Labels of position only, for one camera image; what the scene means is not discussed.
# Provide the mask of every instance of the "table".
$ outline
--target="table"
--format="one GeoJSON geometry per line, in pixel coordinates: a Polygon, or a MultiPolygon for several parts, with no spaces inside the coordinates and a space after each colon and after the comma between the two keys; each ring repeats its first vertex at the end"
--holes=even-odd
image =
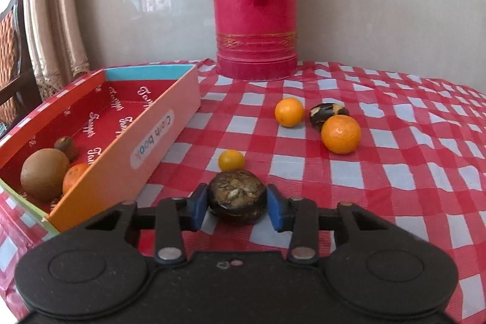
{"type": "MultiPolygon", "coordinates": [[[[447,312],[462,324],[486,320],[484,94],[444,80],[337,63],[304,62],[293,77],[263,83],[218,76],[215,66],[212,60],[199,63],[201,108],[148,180],[139,206],[187,196],[219,171],[222,151],[237,149],[245,154],[247,170],[288,197],[310,198],[321,207],[354,202],[445,250],[460,278],[447,312]],[[308,120],[297,128],[279,127],[274,107],[290,96],[306,109],[321,102],[345,104],[361,126],[357,151],[329,153],[308,120]]],[[[0,271],[11,273],[22,249],[49,236],[25,227],[20,209],[2,197],[0,216],[19,224],[0,229],[0,271]],[[5,265],[6,237],[15,240],[14,247],[24,246],[5,265]]],[[[335,248],[331,236],[320,232],[321,255],[335,248]]],[[[235,228],[207,214],[202,231],[184,238],[189,254],[285,251],[290,234],[273,231],[268,216],[235,228]]],[[[153,254],[152,242],[153,233],[143,232],[139,249],[153,254]]],[[[11,275],[0,276],[0,286],[14,313],[23,314],[11,275]]]]}

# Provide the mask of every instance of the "kiwifruit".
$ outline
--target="kiwifruit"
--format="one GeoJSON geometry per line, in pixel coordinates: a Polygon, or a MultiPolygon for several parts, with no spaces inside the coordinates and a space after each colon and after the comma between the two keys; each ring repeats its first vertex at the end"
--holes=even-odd
{"type": "Polygon", "coordinates": [[[28,195],[48,202],[62,194],[62,183],[68,170],[66,154],[55,148],[43,148],[25,160],[20,184],[28,195]]]}
{"type": "Polygon", "coordinates": [[[63,136],[62,138],[56,140],[56,143],[54,143],[54,148],[66,154],[69,162],[75,160],[76,157],[79,155],[78,148],[74,144],[72,138],[70,138],[69,136],[63,136]]]}

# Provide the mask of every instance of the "orange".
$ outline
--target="orange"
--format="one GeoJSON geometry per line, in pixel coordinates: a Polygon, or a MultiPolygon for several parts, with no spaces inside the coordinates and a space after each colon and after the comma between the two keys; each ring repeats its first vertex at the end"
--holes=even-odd
{"type": "Polygon", "coordinates": [[[218,165],[221,171],[243,169],[245,157],[237,150],[225,150],[218,158],[218,165]]]}
{"type": "Polygon", "coordinates": [[[352,153],[361,140],[360,125],[348,115],[331,116],[321,129],[321,140],[334,154],[352,153]]]}
{"type": "Polygon", "coordinates": [[[83,176],[84,172],[89,168],[88,164],[77,164],[67,171],[62,183],[62,194],[65,195],[77,183],[79,178],[83,176]]]}
{"type": "Polygon", "coordinates": [[[282,99],[275,107],[275,118],[281,126],[290,128],[302,122],[305,116],[304,106],[298,99],[282,99]]]}

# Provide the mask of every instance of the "printed logo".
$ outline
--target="printed logo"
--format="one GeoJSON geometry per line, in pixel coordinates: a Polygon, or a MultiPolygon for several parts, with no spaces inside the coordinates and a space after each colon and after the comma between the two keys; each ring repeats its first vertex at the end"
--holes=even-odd
{"type": "Polygon", "coordinates": [[[36,136],[32,136],[32,139],[29,140],[29,146],[34,147],[37,144],[36,136]]]}
{"type": "Polygon", "coordinates": [[[120,123],[121,131],[115,132],[117,136],[120,135],[124,130],[126,130],[131,123],[133,123],[133,117],[125,117],[120,119],[118,122],[120,123]]]}
{"type": "Polygon", "coordinates": [[[88,150],[88,164],[91,165],[101,155],[101,151],[101,147],[96,147],[88,150]]]}
{"type": "Polygon", "coordinates": [[[154,147],[161,141],[171,125],[174,123],[174,112],[169,110],[165,116],[152,128],[147,136],[135,147],[130,156],[130,165],[133,169],[138,169],[147,159],[154,147]]]}
{"type": "Polygon", "coordinates": [[[123,110],[123,105],[120,102],[120,99],[118,99],[115,94],[116,90],[113,87],[110,87],[110,97],[111,97],[111,107],[113,109],[116,109],[117,111],[123,110]]]}
{"type": "Polygon", "coordinates": [[[152,92],[149,91],[149,89],[145,86],[143,87],[140,87],[140,89],[137,91],[137,94],[140,95],[142,97],[142,99],[147,102],[143,108],[144,109],[147,109],[150,107],[150,105],[152,103],[154,103],[154,101],[152,101],[152,99],[150,99],[150,97],[148,96],[148,94],[151,94],[152,92]]]}
{"type": "Polygon", "coordinates": [[[94,120],[97,120],[98,118],[100,118],[99,114],[96,114],[96,113],[93,113],[93,112],[91,112],[89,114],[88,125],[86,125],[83,128],[83,132],[88,134],[88,138],[91,138],[91,137],[93,137],[93,135],[96,134],[96,132],[94,132],[94,120]]]}

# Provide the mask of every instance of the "wall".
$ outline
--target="wall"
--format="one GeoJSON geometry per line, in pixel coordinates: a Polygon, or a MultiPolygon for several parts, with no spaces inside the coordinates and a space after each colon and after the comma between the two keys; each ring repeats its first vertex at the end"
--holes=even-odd
{"type": "MultiPolygon", "coordinates": [[[[123,0],[76,0],[94,66],[215,53],[212,0],[128,17],[123,0]]],[[[298,0],[301,59],[442,77],[486,91],[486,0],[298,0]]]]}

